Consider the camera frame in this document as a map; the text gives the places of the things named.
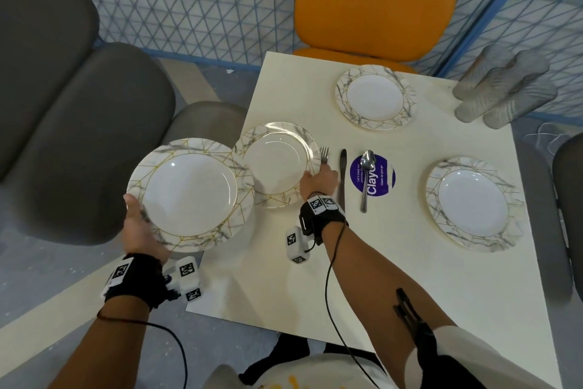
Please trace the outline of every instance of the shirt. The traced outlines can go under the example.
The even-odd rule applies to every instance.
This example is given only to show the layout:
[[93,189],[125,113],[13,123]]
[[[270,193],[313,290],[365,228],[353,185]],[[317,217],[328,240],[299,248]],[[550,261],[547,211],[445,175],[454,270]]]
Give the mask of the shirt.
[[[434,331],[440,355],[455,358],[487,389],[552,389],[516,364],[506,360],[491,346],[456,326],[443,326]],[[397,389],[390,376],[376,364],[357,357],[368,375],[381,389]],[[417,362],[417,350],[405,365],[406,389],[419,389],[423,373]],[[227,365],[219,366],[203,389],[243,389],[237,373]],[[367,376],[349,355],[318,354],[282,363],[263,374],[254,389],[374,389]]]

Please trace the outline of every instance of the knife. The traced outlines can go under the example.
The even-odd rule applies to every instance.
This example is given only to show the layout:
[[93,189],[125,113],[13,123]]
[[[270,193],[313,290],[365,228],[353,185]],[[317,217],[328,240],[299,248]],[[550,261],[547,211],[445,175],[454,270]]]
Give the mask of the knife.
[[344,211],[344,176],[346,174],[346,149],[340,152],[340,184],[338,185],[338,204]]

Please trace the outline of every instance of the chair cushion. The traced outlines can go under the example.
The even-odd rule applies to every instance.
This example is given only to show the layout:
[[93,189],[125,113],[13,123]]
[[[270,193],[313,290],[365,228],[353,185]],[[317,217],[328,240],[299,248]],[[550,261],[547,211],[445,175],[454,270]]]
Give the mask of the chair cushion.
[[246,116],[246,109],[231,103],[195,102],[176,115],[163,142],[200,137],[232,148],[241,136]]
[[571,300],[573,278],[550,167],[527,142],[517,141],[516,153],[544,296],[548,301],[565,304]]
[[91,0],[0,0],[0,179],[98,31]]
[[129,176],[159,145],[174,105],[170,82],[140,49],[107,44],[91,53],[6,176],[16,224],[61,243],[112,239]]
[[295,30],[309,46],[410,62],[430,51],[455,0],[295,0]]
[[559,148],[553,160],[553,179],[567,231],[575,286],[583,298],[583,134]]
[[309,57],[312,59],[322,59],[323,61],[353,63],[355,65],[367,65],[367,64],[382,65],[383,67],[390,68],[394,71],[417,74],[417,72],[413,68],[411,68],[409,65],[405,65],[404,63],[385,61],[383,59],[376,59],[366,56],[354,56],[354,54],[339,53],[337,51],[328,51],[327,49],[300,48],[295,50],[293,54],[295,54],[296,56]]

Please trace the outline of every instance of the spoon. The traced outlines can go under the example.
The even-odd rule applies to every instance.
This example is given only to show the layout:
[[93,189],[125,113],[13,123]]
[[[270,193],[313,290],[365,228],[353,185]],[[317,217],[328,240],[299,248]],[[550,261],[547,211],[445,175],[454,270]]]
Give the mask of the spoon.
[[360,203],[360,211],[366,212],[367,207],[367,197],[368,197],[368,172],[374,170],[374,166],[377,163],[377,158],[371,150],[366,150],[363,156],[360,158],[360,167],[364,171],[364,185],[363,185],[363,199]]

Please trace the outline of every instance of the marble pattern plate rim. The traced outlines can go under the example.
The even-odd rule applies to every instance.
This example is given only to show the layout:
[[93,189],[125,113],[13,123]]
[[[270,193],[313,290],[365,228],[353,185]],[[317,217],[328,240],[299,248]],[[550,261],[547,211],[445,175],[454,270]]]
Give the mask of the marble pattern plate rim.
[[[247,150],[260,138],[273,133],[284,133],[300,137],[302,145],[308,148],[306,151],[306,170],[315,174],[320,166],[320,150],[312,135],[299,125],[289,122],[269,122],[267,124],[257,125],[241,134],[241,138],[235,143],[233,152],[241,159],[245,159]],[[300,194],[300,179],[297,183],[287,189],[276,194],[264,194],[257,189],[255,190],[255,204],[262,208],[281,208],[283,206],[291,205],[301,198]]]
[[[508,205],[508,222],[502,231],[492,236],[474,236],[461,230],[448,219],[439,201],[439,186],[445,176],[458,170],[478,172],[498,186]],[[520,222],[525,208],[523,192],[518,187],[506,182],[496,168],[482,160],[457,156],[437,162],[431,168],[427,178],[425,197],[431,216],[437,226],[452,240],[470,250],[488,253],[504,251],[515,246],[523,236]]]
[[[403,93],[403,107],[394,117],[385,120],[374,120],[363,117],[356,112],[348,102],[348,86],[358,77],[366,75],[378,75],[389,79],[401,88]],[[342,114],[359,127],[373,129],[376,131],[386,131],[402,127],[409,122],[417,108],[417,94],[411,83],[403,76],[396,74],[392,69],[382,65],[361,65],[350,68],[340,76],[336,83],[335,95],[336,104]]]
[[182,237],[164,231],[153,222],[150,223],[154,237],[171,251],[195,253],[223,243],[241,230],[254,207],[254,181],[251,170],[233,150],[222,143],[202,138],[178,139],[150,152],[130,176],[127,192],[138,199],[145,216],[148,215],[148,210],[144,208],[142,200],[152,174],[165,162],[185,154],[213,157],[233,173],[237,183],[237,198],[229,215],[209,231]]

